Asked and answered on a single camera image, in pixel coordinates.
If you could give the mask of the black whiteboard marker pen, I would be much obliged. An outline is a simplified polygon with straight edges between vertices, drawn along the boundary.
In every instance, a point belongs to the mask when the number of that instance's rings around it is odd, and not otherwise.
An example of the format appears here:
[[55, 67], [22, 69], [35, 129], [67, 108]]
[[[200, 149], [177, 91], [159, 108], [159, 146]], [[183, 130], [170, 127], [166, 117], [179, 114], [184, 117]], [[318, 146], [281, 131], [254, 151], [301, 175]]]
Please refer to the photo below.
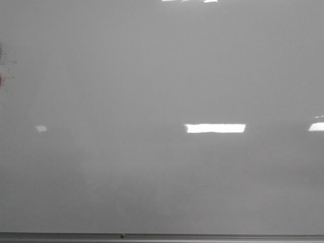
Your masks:
[[[0, 45], [0, 62], [2, 61], [2, 46]], [[2, 75], [2, 71], [0, 71], [0, 88], [2, 86], [2, 82], [3, 82], [3, 75]]]

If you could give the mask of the white glossy whiteboard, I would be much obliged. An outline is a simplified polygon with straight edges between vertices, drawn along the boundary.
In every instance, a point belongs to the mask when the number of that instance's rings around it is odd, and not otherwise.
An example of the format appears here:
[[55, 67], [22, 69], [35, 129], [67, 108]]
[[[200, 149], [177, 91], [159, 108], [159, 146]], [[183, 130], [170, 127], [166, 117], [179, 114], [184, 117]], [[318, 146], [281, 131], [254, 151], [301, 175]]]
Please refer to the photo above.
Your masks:
[[1, 231], [323, 234], [323, 1], [1, 1]]

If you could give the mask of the grey aluminium whiteboard frame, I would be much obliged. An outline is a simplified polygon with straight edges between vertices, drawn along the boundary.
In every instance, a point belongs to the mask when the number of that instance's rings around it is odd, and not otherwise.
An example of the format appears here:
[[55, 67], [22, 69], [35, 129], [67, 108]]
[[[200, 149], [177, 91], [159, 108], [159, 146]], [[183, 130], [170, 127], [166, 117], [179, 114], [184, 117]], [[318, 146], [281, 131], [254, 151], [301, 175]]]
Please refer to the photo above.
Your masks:
[[323, 235], [2, 232], [1, 242], [323, 242]]

